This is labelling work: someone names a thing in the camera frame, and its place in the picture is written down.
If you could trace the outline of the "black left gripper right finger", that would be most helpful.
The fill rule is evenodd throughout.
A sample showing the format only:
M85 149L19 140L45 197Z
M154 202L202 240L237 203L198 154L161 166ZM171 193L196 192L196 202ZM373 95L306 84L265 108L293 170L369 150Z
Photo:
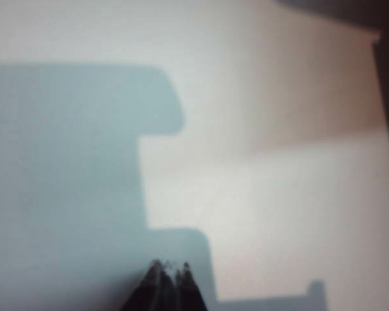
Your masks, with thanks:
M177 310L207 311L207 306L188 262L185 262L182 269L176 272L175 281Z

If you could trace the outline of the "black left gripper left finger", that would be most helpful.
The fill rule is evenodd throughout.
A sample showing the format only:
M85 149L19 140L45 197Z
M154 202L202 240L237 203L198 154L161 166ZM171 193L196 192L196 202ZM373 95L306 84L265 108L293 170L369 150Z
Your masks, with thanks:
M175 286L160 260L156 259L150 263L120 310L176 310Z

